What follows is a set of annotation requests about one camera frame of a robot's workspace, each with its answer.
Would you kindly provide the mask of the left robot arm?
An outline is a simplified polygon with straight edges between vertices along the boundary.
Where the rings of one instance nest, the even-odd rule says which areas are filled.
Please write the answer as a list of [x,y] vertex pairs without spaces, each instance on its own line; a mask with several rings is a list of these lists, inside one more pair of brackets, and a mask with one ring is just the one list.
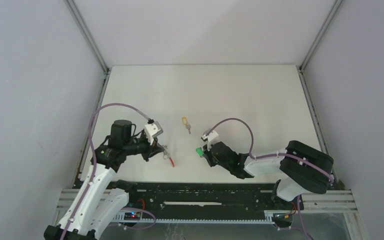
[[164,151],[158,143],[163,129],[157,121],[148,120],[140,136],[133,135],[133,127],[129,120],[114,121],[104,142],[93,148],[84,183],[66,214],[55,226],[46,228],[46,240],[98,240],[116,214],[128,205],[134,184],[123,180],[100,202],[121,164],[128,156],[141,155],[149,161]]

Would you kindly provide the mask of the green tag key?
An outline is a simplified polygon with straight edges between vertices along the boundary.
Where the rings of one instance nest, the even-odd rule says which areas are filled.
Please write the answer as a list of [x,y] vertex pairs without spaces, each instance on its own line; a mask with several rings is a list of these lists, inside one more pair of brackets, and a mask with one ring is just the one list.
[[202,147],[197,147],[195,149],[196,153],[199,155],[200,158],[203,158],[205,156],[205,152]]

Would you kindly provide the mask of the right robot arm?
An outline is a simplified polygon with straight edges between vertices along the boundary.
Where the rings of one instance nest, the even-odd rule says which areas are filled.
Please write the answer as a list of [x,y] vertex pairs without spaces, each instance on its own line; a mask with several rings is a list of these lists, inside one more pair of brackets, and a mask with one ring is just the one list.
[[272,193],[286,202],[304,193],[325,194],[335,181],[333,158],[297,140],[291,140],[284,149],[254,158],[249,153],[233,151],[221,141],[195,151],[210,167],[220,166],[238,179],[285,174],[275,183]]

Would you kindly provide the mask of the metal keyring holder red handle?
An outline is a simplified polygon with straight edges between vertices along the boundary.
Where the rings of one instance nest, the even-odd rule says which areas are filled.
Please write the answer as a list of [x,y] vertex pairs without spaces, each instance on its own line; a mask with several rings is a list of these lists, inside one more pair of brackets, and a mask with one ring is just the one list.
[[175,167],[175,163],[174,163],[174,160],[168,150],[168,146],[167,145],[163,145],[163,159],[165,160],[168,160],[171,167],[174,168]]

